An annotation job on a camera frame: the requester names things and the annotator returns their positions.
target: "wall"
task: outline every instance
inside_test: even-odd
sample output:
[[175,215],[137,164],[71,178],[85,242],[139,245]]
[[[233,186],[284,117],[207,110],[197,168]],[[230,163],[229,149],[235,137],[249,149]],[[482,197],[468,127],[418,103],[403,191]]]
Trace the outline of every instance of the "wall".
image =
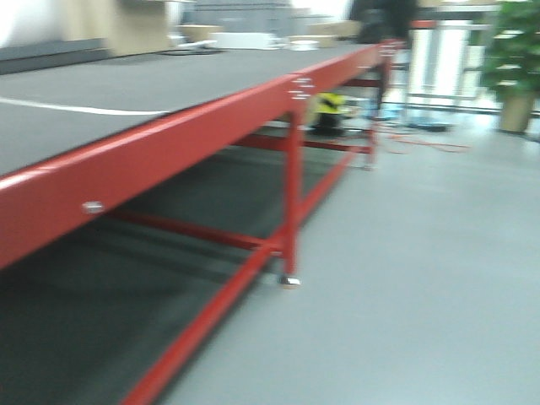
[[296,8],[310,8],[312,14],[325,14],[333,19],[347,19],[352,0],[292,0]]
[[23,46],[61,38],[57,0],[0,1],[0,47]]

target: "metal foot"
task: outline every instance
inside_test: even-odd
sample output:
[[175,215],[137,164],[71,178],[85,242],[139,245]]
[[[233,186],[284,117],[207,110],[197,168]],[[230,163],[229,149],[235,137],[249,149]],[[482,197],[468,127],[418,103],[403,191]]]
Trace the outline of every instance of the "metal foot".
[[301,285],[301,282],[298,278],[291,277],[287,274],[283,274],[279,278],[279,283],[284,289],[297,289]]

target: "gray floor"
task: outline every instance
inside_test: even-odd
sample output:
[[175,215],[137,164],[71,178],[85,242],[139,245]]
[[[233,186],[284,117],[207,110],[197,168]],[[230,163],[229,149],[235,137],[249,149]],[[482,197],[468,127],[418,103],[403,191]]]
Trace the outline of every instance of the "gray floor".
[[261,277],[162,403],[539,404],[540,143],[451,119],[424,138],[468,153],[385,141],[303,228],[302,288]]

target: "red crossbar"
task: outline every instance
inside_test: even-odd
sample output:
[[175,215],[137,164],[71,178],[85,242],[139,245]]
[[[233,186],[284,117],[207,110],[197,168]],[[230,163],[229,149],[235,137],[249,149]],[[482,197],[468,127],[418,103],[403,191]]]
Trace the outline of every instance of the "red crossbar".
[[[108,215],[112,218],[121,219],[134,224],[150,226],[159,230],[167,230],[169,232],[230,245],[240,249],[254,250],[269,243],[268,240],[256,238],[254,236],[237,234],[235,232],[209,228],[177,219],[164,218],[146,213],[136,213],[124,209],[112,211]],[[280,251],[278,245],[272,245],[270,247],[273,251]]]
[[[272,137],[268,135],[259,135],[252,134],[249,137],[245,137],[240,141],[236,142],[236,146],[243,146],[247,148],[258,148],[258,149],[267,149],[267,150],[277,150],[284,151],[285,138]],[[340,143],[329,143],[329,142],[317,142],[317,141],[304,141],[303,145],[307,148],[317,148],[317,149],[330,149],[330,150],[339,150],[342,152],[348,152],[354,149],[357,154],[370,154],[371,147],[369,146],[352,146],[352,145],[343,145]]]
[[300,206],[302,220],[305,220],[313,208],[315,208],[315,206],[327,195],[328,191],[334,186],[341,174],[357,156],[358,151],[355,149],[359,148],[361,147],[351,147],[351,150],[348,151],[322,178],[322,180],[311,189]]

